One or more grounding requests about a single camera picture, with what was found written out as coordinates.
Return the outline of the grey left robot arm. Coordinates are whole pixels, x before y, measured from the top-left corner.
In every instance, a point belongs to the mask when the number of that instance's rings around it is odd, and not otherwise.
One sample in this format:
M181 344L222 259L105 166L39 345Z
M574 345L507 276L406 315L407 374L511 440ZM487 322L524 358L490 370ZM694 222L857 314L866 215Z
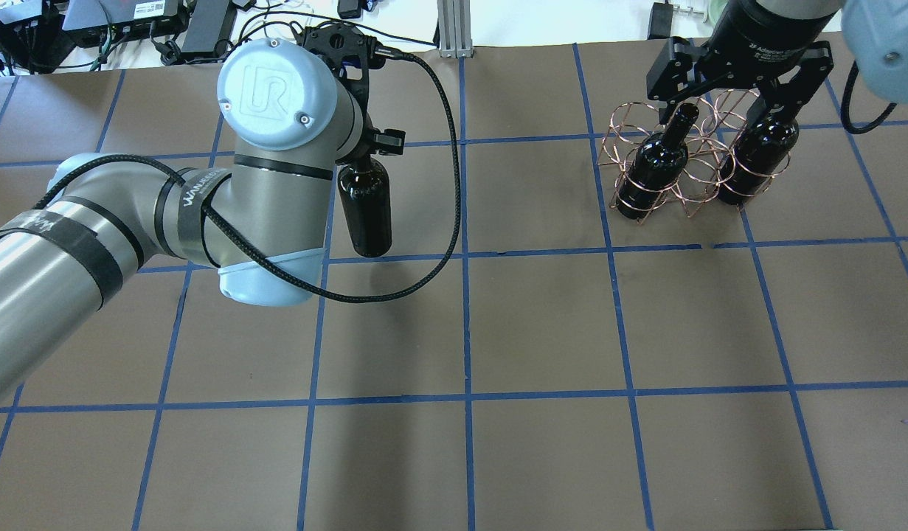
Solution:
M439 262L413 285L374 295L332 292L322 275L330 194L338 186L355 250L392 246L392 202L379 155L401 155L404 133L368 112L370 72L387 61L430 78L449 128L454 221ZM215 101L238 135L230 167L175 170L149 156L82 153L57 168L32 208L0 226L0 406L91 316L164 255L213 266L224 296L286 307L312 298L346 305L403 299L451 261L462 229L462 181L449 97L416 54L345 23L262 38L232 50Z

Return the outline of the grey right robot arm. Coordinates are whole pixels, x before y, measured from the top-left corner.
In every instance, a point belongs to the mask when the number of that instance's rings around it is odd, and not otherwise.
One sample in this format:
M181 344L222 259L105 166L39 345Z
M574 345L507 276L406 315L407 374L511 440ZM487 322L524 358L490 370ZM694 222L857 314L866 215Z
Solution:
M908 1L730 1L702 46L666 40L646 75L646 97L676 106L716 89L758 90L750 120L793 118L834 67L819 35L842 14L842 37L873 94L908 104Z

